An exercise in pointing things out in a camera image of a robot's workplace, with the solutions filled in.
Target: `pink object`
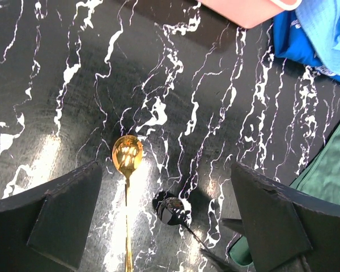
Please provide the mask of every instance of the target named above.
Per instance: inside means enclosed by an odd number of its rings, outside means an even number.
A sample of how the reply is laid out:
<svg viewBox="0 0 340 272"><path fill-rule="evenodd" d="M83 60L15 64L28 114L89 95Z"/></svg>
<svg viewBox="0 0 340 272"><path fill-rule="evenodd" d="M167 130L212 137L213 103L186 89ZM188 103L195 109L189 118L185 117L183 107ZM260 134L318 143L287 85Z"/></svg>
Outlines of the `pink object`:
<svg viewBox="0 0 340 272"><path fill-rule="evenodd" d="M302 0L199 0L227 19L244 28L276 16L284 10L294 10Z"/></svg>

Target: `table surface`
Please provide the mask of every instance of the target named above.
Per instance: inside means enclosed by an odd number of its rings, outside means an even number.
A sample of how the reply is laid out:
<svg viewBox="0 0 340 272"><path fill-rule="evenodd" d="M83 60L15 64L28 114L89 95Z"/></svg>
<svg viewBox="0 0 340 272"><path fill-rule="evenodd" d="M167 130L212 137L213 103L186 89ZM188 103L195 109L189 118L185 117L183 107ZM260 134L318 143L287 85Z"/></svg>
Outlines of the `table surface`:
<svg viewBox="0 0 340 272"><path fill-rule="evenodd" d="M0 199L91 160L104 177L80 271L124 271L125 179L112 145L138 135L135 271L215 271L157 219L179 196L220 258L237 235L235 161L284 184L340 121L340 84L274 57L271 21L244 30L195 1L0 0Z"/></svg>

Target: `gold spoon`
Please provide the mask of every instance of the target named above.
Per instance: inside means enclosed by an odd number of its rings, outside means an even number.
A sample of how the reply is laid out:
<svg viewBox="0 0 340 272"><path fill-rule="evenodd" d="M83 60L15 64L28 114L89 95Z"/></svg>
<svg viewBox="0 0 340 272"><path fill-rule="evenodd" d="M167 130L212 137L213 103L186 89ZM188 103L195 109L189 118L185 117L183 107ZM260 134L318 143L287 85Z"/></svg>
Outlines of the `gold spoon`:
<svg viewBox="0 0 340 272"><path fill-rule="evenodd" d="M112 150L112 160L116 169L126 177L126 272L133 272L131 251L131 228L129 219L130 176L138 168L142 160L142 144L132 135L122 136L116 141Z"/></svg>

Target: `blue fabric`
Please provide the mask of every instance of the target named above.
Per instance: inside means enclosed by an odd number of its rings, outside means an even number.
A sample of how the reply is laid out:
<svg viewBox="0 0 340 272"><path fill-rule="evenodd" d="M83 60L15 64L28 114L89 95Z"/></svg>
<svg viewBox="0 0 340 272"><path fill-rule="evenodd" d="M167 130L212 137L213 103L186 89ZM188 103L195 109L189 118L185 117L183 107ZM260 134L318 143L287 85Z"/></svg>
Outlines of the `blue fabric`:
<svg viewBox="0 0 340 272"><path fill-rule="evenodd" d="M274 17L273 39L276 57L315 67L319 72L340 82L340 75L328 70L316 55L294 11L284 11Z"/></svg>
<svg viewBox="0 0 340 272"><path fill-rule="evenodd" d="M303 0L296 15L321 62L340 75L340 0Z"/></svg>

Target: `green cloth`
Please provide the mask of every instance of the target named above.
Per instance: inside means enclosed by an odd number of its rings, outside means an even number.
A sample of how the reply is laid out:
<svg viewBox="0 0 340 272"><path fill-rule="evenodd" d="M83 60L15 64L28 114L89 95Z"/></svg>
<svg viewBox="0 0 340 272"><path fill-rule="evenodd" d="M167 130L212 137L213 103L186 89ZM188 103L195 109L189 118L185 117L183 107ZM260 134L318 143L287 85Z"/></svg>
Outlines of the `green cloth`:
<svg viewBox="0 0 340 272"><path fill-rule="evenodd" d="M324 149L290 187L310 196L340 205L340 124ZM229 255L241 266L252 265L247 239L242 237Z"/></svg>

